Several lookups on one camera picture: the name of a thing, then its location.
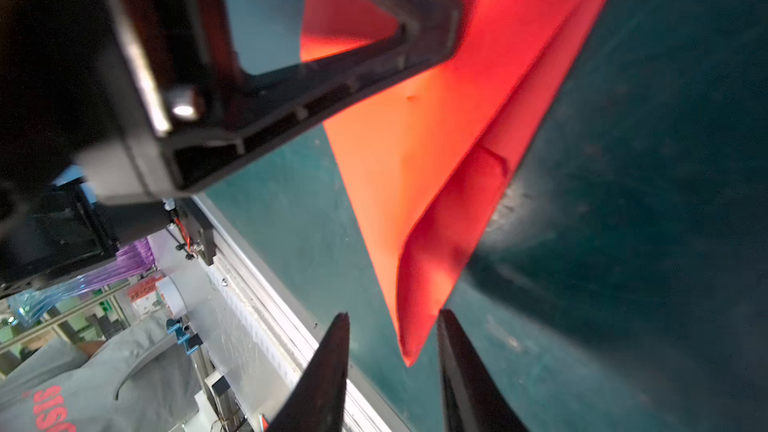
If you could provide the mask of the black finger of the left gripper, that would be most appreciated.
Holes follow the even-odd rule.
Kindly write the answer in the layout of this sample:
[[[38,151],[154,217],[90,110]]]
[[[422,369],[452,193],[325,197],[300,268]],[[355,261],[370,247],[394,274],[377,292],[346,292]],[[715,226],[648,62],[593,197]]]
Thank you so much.
[[[392,35],[250,74],[225,0],[99,0],[109,124],[89,151],[95,195],[129,204],[198,193],[454,54],[460,0],[369,1],[396,20]]]

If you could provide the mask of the red square paper sheet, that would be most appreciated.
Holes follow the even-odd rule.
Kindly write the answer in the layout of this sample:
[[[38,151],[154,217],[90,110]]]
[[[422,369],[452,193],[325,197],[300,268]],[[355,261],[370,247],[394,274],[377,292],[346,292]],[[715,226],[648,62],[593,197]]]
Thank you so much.
[[[455,55],[324,128],[413,364],[607,0],[462,0]]]

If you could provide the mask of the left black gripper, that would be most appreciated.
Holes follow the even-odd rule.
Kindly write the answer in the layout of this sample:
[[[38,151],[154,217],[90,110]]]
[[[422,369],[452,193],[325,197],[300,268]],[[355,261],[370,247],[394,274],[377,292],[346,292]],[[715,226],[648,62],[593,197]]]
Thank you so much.
[[[156,76],[142,0],[1,0],[1,212],[78,166],[110,204],[156,198]]]

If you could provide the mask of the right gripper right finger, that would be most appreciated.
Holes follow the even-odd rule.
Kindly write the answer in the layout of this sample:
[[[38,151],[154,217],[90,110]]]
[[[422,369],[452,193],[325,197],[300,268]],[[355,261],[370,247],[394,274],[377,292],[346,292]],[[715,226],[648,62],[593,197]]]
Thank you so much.
[[[455,314],[437,320],[444,426],[447,431],[525,431]]]

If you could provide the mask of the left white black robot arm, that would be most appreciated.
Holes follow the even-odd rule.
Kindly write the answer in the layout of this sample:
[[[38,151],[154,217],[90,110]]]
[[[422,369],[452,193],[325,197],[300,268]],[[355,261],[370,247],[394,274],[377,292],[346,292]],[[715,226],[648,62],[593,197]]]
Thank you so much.
[[[64,282],[192,196],[451,57],[461,0],[369,0],[392,35],[257,75],[225,0],[1,0],[1,294]]]

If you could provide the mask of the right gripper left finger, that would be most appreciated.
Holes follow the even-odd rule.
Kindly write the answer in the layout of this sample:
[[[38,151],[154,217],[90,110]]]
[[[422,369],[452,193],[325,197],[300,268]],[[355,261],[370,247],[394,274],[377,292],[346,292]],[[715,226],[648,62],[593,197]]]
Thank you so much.
[[[339,313],[267,432],[343,430],[349,340],[349,315]]]

